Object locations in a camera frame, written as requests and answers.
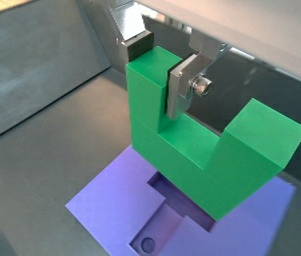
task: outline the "gray surface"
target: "gray surface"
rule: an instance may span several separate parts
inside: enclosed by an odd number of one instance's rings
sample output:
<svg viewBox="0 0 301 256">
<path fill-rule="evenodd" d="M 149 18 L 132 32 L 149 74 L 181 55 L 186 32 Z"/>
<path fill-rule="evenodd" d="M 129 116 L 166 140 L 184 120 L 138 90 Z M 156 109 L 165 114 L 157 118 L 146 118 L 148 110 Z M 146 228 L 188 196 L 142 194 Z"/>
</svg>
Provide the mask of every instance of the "gray surface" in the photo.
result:
<svg viewBox="0 0 301 256">
<path fill-rule="evenodd" d="M 113 70 L 0 136 L 0 255 L 108 255 L 65 204 L 130 144 Z"/>
<path fill-rule="evenodd" d="M 287 173 L 281 177 L 296 186 L 296 194 L 269 255 L 301 256 L 301 182 Z"/>
<path fill-rule="evenodd" d="M 76 0 L 0 12 L 0 133 L 108 67 Z"/>
</svg>

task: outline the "green fixture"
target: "green fixture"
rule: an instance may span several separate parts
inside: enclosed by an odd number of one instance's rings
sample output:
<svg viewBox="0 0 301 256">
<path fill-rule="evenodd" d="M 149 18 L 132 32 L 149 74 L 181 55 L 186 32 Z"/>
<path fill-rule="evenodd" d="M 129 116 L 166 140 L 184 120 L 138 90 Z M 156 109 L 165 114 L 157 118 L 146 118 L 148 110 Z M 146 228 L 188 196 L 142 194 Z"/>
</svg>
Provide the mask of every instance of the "green fixture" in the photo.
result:
<svg viewBox="0 0 301 256">
<path fill-rule="evenodd" d="M 161 47 L 126 66 L 134 149 L 220 220 L 283 171 L 301 125 L 252 99 L 221 137 L 186 114 L 166 116 L 168 70 L 181 58 Z"/>
</svg>

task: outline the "metal sheet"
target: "metal sheet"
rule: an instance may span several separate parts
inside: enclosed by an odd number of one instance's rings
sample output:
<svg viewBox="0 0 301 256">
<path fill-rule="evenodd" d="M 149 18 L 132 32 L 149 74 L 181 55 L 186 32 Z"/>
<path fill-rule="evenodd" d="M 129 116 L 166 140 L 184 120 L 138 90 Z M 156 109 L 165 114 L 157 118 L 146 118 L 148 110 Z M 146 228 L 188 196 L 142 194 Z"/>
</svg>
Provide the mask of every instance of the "metal sheet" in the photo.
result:
<svg viewBox="0 0 301 256">
<path fill-rule="evenodd" d="M 109 70 L 0 136 L 0 256 L 108 255 L 65 204 L 130 144 L 124 81 Z"/>
<path fill-rule="evenodd" d="M 0 13 L 0 133 L 109 67 L 76 0 Z"/>
<path fill-rule="evenodd" d="M 301 78 L 301 1 L 138 2 Z"/>
</svg>

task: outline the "bolt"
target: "bolt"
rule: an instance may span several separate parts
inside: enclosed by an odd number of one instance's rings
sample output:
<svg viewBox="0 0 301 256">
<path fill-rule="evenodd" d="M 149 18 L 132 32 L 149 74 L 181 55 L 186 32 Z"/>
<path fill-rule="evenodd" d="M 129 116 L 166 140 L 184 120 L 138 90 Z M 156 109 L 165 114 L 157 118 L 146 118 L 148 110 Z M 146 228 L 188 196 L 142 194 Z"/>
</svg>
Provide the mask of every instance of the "bolt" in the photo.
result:
<svg viewBox="0 0 301 256">
<path fill-rule="evenodd" d="M 193 92 L 203 98 L 208 95 L 213 82 L 204 76 L 199 75 L 192 81 Z"/>
</svg>

